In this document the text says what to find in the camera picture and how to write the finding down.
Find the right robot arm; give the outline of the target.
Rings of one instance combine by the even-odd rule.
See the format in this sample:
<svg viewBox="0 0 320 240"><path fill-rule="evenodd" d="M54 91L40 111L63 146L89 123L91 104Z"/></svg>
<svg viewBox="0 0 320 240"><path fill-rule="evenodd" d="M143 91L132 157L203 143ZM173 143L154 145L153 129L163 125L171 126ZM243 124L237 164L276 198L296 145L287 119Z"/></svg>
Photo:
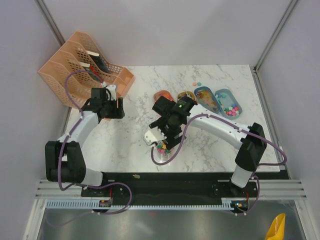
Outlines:
<svg viewBox="0 0 320 240"><path fill-rule="evenodd" d="M160 117L149 124L143 136L148 146L154 147L162 142L168 150L181 148L188 127L204 130L238 150L229 191L235 197L247 191L247 183L267 148L264 129L260 124L247 126L236 123L206 109L188 96L182 96L178 101L161 96L152 110Z"/></svg>

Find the clear plastic jar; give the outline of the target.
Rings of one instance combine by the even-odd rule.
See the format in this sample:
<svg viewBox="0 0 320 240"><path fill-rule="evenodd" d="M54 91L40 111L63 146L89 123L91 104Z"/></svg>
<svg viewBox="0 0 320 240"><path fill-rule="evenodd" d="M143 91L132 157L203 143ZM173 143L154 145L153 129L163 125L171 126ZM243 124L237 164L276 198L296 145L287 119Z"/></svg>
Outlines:
<svg viewBox="0 0 320 240"><path fill-rule="evenodd" d="M170 164L183 149L184 141L181 141L173 149L167 149L164 143L157 143L151 147L151 160L157 166Z"/></svg>

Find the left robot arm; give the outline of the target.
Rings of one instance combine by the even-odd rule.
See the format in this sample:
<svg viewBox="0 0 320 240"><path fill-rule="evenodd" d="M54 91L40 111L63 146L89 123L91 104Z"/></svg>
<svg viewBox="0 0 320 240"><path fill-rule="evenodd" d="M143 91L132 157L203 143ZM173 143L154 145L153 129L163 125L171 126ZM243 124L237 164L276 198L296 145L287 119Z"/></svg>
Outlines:
<svg viewBox="0 0 320 240"><path fill-rule="evenodd" d="M125 116L123 98L117 97L117 86L92 88L91 97L79 109L74 126L56 141L45 145L45 172L50 182L92 186L99 197L106 196L110 185L103 173L88 168L82 146L92 130L103 119L122 119Z"/></svg>

